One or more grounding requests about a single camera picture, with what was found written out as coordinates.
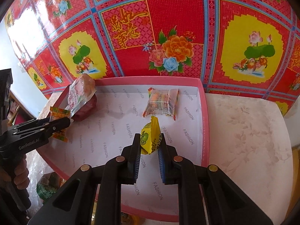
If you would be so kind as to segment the left hand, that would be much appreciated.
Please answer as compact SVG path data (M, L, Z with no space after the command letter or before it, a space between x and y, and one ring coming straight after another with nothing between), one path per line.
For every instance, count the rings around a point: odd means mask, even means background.
M19 190L24 190L28 187L29 180L29 170L27 168L26 155L24 155L20 163L15 168L15 178L14 184Z

